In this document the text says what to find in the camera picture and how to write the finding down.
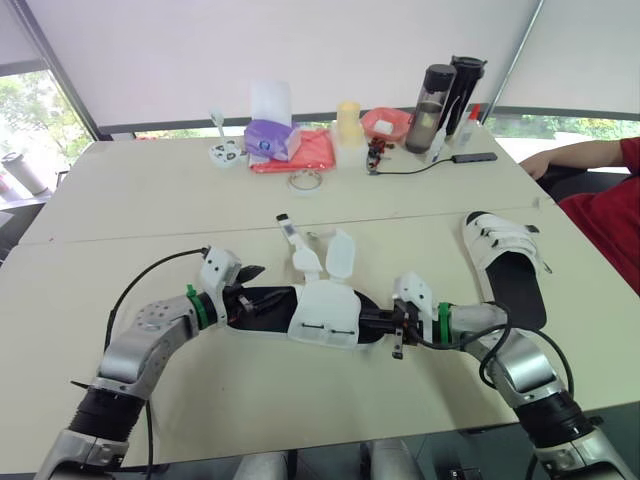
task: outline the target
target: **gray water bottle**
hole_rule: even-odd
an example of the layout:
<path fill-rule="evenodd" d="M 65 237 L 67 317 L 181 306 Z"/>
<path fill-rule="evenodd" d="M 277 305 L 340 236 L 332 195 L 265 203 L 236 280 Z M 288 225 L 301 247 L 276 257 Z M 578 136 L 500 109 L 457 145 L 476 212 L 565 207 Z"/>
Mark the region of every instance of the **gray water bottle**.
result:
<path fill-rule="evenodd" d="M 455 76 L 456 69 L 451 65 L 435 64 L 427 68 L 405 140 L 410 152 L 424 153 L 431 146 Z"/>

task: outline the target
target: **white bottle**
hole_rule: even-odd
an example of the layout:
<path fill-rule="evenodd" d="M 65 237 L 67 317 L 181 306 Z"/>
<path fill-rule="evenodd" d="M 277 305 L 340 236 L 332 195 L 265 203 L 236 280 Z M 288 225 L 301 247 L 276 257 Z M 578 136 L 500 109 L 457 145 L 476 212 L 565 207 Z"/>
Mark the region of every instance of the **white bottle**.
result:
<path fill-rule="evenodd" d="M 460 131 L 456 135 L 453 147 L 456 151 L 464 149 L 465 145 L 469 142 L 474 128 L 478 125 L 478 114 L 480 113 L 480 104 L 476 104 L 469 114 L 469 118 L 460 127 Z"/>

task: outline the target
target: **white slipper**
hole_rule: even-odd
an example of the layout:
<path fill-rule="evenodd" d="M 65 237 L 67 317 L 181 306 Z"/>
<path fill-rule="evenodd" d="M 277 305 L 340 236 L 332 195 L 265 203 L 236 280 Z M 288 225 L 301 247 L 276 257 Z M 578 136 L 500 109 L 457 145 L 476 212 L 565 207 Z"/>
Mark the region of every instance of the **white slipper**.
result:
<path fill-rule="evenodd" d="M 538 330 L 546 323 L 546 312 L 536 273 L 550 270 L 532 233 L 538 233 L 532 225 L 487 212 L 470 213 L 462 226 L 484 300 L 505 306 L 515 327 Z"/>

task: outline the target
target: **green ring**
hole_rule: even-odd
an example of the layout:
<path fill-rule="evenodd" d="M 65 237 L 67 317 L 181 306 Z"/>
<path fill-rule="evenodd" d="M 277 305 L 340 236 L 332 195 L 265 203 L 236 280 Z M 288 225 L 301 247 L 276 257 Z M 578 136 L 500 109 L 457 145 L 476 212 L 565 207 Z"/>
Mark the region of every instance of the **green ring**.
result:
<path fill-rule="evenodd" d="M 440 322 L 440 341 L 449 343 L 449 307 L 450 303 L 438 305 L 438 321 Z"/>
<path fill-rule="evenodd" d="M 195 288 L 193 288 L 193 285 L 191 284 L 187 285 L 187 298 L 196 309 L 196 315 L 198 317 L 198 327 L 200 327 L 200 330 L 204 330 L 210 325 L 209 319 L 207 317 L 207 311 L 205 310 L 204 305 L 202 304 L 200 299 L 198 298 L 198 294 Z"/>

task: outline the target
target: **pink bag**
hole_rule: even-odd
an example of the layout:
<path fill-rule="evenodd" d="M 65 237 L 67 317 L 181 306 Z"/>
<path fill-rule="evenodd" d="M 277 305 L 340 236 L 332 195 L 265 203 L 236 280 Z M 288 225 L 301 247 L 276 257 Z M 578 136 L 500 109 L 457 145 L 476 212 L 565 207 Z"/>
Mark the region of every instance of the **pink bag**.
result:
<path fill-rule="evenodd" d="M 294 172 L 306 168 L 312 170 L 330 170 L 336 166 L 329 130 L 302 130 L 300 148 L 289 162 L 269 160 L 266 163 L 251 165 L 256 173 Z"/>

